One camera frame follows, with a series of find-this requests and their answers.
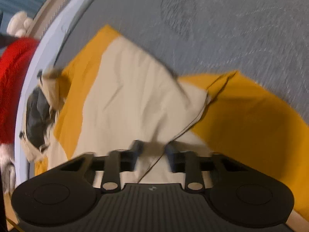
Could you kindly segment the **cream folded blanket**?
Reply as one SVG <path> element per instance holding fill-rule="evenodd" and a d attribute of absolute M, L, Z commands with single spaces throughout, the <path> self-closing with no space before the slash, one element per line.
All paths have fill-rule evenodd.
<path fill-rule="evenodd" d="M 12 195 L 16 185 L 14 145 L 1 143 L 1 178 L 4 194 Z"/>

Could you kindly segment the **red folded blanket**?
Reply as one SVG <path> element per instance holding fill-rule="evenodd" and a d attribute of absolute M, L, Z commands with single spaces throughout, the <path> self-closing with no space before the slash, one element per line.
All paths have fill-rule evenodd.
<path fill-rule="evenodd" d="M 36 39 L 19 38 L 1 56 L 1 143 L 14 142 L 20 92 L 38 45 Z"/>

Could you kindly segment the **wooden bed frame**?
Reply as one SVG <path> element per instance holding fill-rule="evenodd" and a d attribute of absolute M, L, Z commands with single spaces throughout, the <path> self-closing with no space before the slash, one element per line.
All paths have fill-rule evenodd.
<path fill-rule="evenodd" d="M 51 23 L 55 20 L 69 0 L 46 0 L 33 19 L 26 37 L 41 39 Z"/>

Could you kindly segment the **beige and yellow hooded jacket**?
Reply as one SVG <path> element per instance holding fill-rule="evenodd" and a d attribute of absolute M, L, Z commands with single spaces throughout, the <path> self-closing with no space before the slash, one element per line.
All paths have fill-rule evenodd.
<path fill-rule="evenodd" d="M 43 126 L 20 132 L 29 161 L 54 168 L 85 152 L 146 143 L 127 182 L 181 182 L 163 146 L 178 140 L 220 152 L 286 184 L 308 219 L 308 125 L 286 102 L 237 71 L 174 78 L 143 49 L 104 26 L 62 71 L 39 77 Z"/>

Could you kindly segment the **grey quilted mattress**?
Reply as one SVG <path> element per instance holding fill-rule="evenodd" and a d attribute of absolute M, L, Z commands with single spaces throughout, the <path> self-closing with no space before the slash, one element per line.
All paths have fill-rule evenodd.
<path fill-rule="evenodd" d="M 239 70 L 308 119 L 308 0 L 94 0 L 56 66 L 106 24 L 175 74 Z"/>

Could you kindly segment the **white plush toy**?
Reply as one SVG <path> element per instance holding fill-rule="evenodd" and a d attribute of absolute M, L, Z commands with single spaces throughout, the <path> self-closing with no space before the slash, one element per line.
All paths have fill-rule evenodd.
<path fill-rule="evenodd" d="M 33 19 L 28 17 L 25 11 L 19 11 L 10 19 L 6 32 L 10 36 L 24 37 L 32 22 Z"/>

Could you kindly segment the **light blue folded sheet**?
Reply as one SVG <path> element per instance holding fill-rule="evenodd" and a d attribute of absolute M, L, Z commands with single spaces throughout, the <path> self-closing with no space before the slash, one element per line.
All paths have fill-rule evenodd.
<path fill-rule="evenodd" d="M 51 68 L 77 21 L 94 0 L 70 0 L 47 27 L 39 46 L 28 67 L 21 90 L 15 124 L 15 170 L 16 184 L 20 185 L 29 178 L 29 163 L 21 147 L 19 133 L 24 130 L 24 113 L 29 95 L 38 84 L 37 74 Z"/>

